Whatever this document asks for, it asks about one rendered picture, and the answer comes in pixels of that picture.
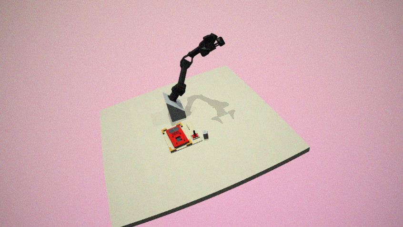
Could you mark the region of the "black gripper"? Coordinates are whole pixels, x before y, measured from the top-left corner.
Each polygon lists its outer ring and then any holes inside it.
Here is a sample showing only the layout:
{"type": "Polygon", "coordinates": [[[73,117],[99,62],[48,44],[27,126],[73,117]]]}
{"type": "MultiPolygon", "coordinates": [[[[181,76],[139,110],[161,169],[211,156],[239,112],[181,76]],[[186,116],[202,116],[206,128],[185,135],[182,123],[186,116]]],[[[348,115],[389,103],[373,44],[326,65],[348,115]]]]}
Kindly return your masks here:
{"type": "Polygon", "coordinates": [[[225,44],[224,40],[222,39],[222,37],[219,37],[216,39],[217,43],[213,43],[210,42],[209,44],[207,44],[207,46],[205,45],[205,47],[201,47],[199,49],[200,54],[202,55],[202,57],[205,57],[206,55],[208,55],[211,51],[215,50],[217,46],[223,46],[225,44]]]}

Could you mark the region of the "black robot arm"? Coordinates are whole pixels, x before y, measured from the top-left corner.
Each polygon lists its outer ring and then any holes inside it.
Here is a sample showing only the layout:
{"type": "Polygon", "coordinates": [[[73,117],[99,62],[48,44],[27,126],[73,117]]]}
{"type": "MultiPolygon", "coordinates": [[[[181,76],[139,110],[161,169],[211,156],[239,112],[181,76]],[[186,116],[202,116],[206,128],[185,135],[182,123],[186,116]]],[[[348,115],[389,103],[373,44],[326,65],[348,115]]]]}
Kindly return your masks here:
{"type": "Polygon", "coordinates": [[[215,43],[217,38],[218,38],[218,36],[213,33],[206,35],[205,37],[203,37],[203,41],[201,41],[199,43],[198,47],[196,47],[193,51],[189,52],[187,55],[183,56],[182,60],[180,61],[181,73],[180,73],[179,81],[174,87],[172,87],[172,89],[171,89],[172,93],[170,95],[168,95],[168,97],[171,101],[176,102],[176,99],[178,98],[178,96],[179,95],[182,96],[185,93],[186,84],[184,84],[184,81],[185,81],[186,72],[187,72],[187,69],[191,66],[194,56],[196,56],[198,53],[200,53],[199,49],[201,47],[205,47],[205,45],[207,46],[207,44],[209,44],[210,42],[215,43]],[[191,62],[185,59],[188,56],[191,57],[191,62]]]}

